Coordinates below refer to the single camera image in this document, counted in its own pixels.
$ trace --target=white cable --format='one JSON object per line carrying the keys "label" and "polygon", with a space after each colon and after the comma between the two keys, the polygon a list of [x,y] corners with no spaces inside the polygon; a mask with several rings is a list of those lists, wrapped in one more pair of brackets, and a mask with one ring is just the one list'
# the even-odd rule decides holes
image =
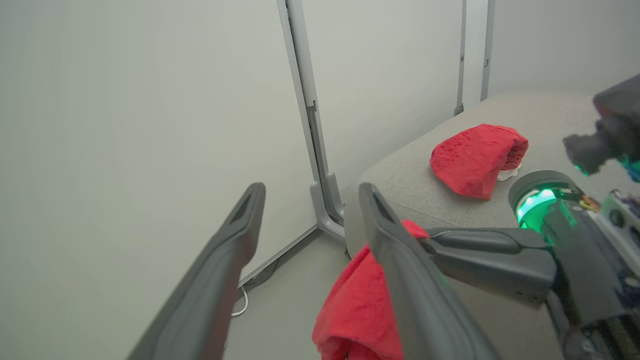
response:
{"label": "white cable", "polygon": [[246,311],[246,308],[249,307],[249,295],[246,294],[246,290],[244,289],[244,286],[241,286],[240,288],[242,289],[242,292],[244,294],[244,308],[238,311],[237,313],[231,313],[231,316],[242,315]]}

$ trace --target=folded red towel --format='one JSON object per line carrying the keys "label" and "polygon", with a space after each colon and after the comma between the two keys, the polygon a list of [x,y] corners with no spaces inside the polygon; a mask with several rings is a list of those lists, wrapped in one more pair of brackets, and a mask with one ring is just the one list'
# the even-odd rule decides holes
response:
{"label": "folded red towel", "polygon": [[528,148],[528,140],[515,129],[482,124],[436,146],[431,168],[456,193],[489,200],[500,170],[520,166]]}
{"label": "folded red towel", "polygon": [[[411,220],[415,238],[427,233]],[[401,360],[402,345],[385,275],[366,245],[342,271],[324,302],[313,342],[323,360]]]}

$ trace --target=white cloth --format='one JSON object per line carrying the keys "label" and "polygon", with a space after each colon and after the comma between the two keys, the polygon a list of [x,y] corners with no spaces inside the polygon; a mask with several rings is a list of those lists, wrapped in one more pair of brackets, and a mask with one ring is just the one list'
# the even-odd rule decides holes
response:
{"label": "white cloth", "polygon": [[500,170],[498,172],[498,181],[505,181],[509,179],[511,176],[518,175],[518,169],[522,166],[522,164],[518,165],[518,167],[511,170]]}

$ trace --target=white wall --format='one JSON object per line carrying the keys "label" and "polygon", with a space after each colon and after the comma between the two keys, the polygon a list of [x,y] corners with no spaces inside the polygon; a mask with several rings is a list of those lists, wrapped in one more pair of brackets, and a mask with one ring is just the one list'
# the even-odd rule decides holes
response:
{"label": "white wall", "polygon": [[640,1],[496,0],[489,96],[595,94],[640,73]]}
{"label": "white wall", "polygon": [[487,6],[488,0],[467,0],[465,82],[462,88],[462,103],[465,105],[465,109],[480,103]]}
{"label": "white wall", "polygon": [[345,199],[368,168],[453,116],[462,1],[303,5],[328,167]]}
{"label": "white wall", "polygon": [[276,1],[0,3],[0,359],[123,359],[244,189],[315,226]]}

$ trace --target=floor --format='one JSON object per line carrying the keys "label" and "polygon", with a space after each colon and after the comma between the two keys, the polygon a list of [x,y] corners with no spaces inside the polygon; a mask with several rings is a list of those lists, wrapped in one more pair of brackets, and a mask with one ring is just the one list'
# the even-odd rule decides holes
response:
{"label": "floor", "polygon": [[[307,236],[280,258],[270,279],[248,289],[247,310],[231,319],[224,360],[319,359],[311,332],[348,262],[344,245],[319,231]],[[240,298],[234,311],[243,306]]]}

